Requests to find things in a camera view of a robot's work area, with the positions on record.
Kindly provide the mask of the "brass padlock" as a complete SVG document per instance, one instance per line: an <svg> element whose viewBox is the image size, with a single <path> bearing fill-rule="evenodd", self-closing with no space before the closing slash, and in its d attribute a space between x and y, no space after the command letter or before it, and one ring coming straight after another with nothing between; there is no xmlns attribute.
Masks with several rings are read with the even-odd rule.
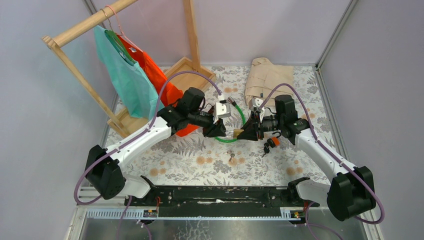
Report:
<svg viewBox="0 0 424 240"><path fill-rule="evenodd" d="M225 134L226 134L226 137L231 137L236 139L243 131L244 131L243 129L226 130Z"/></svg>

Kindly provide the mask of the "orange black key bunch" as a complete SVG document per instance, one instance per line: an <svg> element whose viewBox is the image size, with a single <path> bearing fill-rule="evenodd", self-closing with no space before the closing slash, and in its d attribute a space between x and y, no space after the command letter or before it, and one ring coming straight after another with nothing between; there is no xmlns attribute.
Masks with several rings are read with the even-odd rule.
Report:
<svg viewBox="0 0 424 240"><path fill-rule="evenodd" d="M279 138L281 137L281 132L275 131L272 134L273 134L273 137L268 138L266 142L263 144L263 154L261 156L262 158L270 152L270 149L273 149L280 145Z"/></svg>

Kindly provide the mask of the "green cable lock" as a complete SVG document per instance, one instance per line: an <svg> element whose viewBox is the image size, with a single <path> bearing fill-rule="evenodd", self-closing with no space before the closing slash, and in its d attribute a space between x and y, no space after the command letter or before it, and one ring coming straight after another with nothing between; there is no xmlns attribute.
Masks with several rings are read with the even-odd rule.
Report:
<svg viewBox="0 0 424 240"><path fill-rule="evenodd" d="M237 104L237 102L232 97L229 96L227 98L227 100L238 111L238 113L239 113L239 115L241 117L242 124L244 125L246 123L246 118L245 118L245 115L244 115L242 109L239 107L239 105ZM234 142L237 141L237 138L236 137L233 137L233 139L223 139L223 138L215 137L214 139L217 140L217 141L219 141L219 142L221 142L221 143L226 143L226 144L234 143Z"/></svg>

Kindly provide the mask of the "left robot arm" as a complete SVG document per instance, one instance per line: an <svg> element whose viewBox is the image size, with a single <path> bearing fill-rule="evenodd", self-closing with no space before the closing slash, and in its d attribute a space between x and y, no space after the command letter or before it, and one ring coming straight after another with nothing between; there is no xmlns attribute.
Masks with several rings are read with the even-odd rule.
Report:
<svg viewBox="0 0 424 240"><path fill-rule="evenodd" d="M151 184L143 177L123 173L135 157L188 125L202 128L206 138L226 136L223 118L231 115L230 104L220 95L219 101L209 111L203 111L204 99L203 91L190 87L182 98L160 109L154 118L130 136L107 148L93 146L89 150L83 176L97 190L100 198L109 200L125 193L148 206L155 200Z"/></svg>

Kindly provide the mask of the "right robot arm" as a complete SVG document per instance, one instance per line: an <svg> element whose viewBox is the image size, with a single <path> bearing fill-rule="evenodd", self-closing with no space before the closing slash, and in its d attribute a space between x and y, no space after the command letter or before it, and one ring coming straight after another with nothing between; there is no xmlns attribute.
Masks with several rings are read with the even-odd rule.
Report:
<svg viewBox="0 0 424 240"><path fill-rule="evenodd" d="M274 101L276 112L266 116L262 105L264 101L260 98L250 100L250 117L237 139L259 141L265 133L279 133L306 153L330 180L330 184L319 183L309 177L293 180L287 185L287 201L293 206L315 202L328 207L339 221L374 209L377 201L371 170L366 166L355 166L321 141L310 122L298 116L295 101L290 95L278 95Z"/></svg>

